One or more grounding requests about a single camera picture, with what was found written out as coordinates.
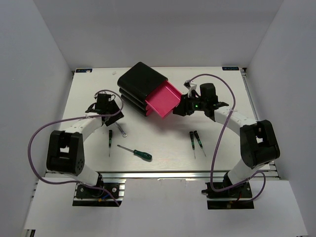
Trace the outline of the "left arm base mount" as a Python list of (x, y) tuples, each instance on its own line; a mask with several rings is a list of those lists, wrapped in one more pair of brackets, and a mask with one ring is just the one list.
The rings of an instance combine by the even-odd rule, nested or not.
[(103, 188), (107, 190), (119, 205), (111, 198), (111, 196), (102, 190), (95, 190), (77, 185), (73, 198), (73, 206), (81, 207), (119, 207), (124, 197), (124, 182), (105, 182)]

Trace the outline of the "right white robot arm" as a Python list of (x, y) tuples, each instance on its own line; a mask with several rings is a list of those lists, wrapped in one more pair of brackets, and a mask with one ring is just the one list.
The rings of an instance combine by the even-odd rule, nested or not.
[(253, 178), (260, 168), (279, 158), (280, 150), (273, 126), (268, 120), (256, 121), (220, 102), (212, 83), (202, 84), (199, 93), (196, 92), (196, 84), (186, 82), (184, 86), (189, 91), (181, 96), (174, 114), (189, 116), (195, 111), (203, 111), (212, 121), (239, 136), (241, 159), (225, 174), (223, 187), (219, 189), (227, 196), (234, 197), (241, 191), (241, 185)]

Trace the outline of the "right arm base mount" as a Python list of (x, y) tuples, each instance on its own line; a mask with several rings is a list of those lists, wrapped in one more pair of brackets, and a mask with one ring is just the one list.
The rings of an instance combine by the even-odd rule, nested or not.
[(208, 210), (254, 209), (254, 203), (251, 200), (253, 195), (249, 183), (222, 192), (212, 190), (210, 182), (205, 184), (206, 188), (201, 193), (206, 195)]

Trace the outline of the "silver combination wrench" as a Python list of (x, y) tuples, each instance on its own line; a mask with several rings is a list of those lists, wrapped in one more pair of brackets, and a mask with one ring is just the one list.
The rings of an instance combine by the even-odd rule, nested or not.
[(118, 128), (118, 130), (121, 132), (122, 137), (124, 138), (127, 137), (127, 133), (123, 130), (123, 128), (117, 122), (115, 122), (114, 124)]

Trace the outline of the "black drawer cabinet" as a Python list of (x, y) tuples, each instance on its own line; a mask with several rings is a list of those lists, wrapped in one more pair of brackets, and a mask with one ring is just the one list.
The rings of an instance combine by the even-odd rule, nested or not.
[(138, 62), (118, 79), (117, 85), (123, 98), (144, 116), (148, 116), (152, 111), (146, 102), (147, 97), (167, 80), (156, 70)]

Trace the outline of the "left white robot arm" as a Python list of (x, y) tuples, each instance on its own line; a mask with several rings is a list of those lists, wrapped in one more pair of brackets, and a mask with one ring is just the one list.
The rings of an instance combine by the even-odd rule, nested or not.
[(112, 95), (99, 93), (96, 103), (90, 105), (85, 117), (66, 130), (55, 130), (49, 139), (46, 168), (66, 174), (84, 183), (93, 197), (104, 192), (99, 174), (85, 164), (84, 141), (102, 126), (109, 126), (123, 118), (123, 113)]

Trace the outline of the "pink top drawer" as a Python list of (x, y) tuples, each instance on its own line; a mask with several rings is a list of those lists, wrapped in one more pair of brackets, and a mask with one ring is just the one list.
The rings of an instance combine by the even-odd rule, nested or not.
[(163, 119), (179, 105), (181, 96), (182, 93), (166, 80), (146, 97), (146, 108)]

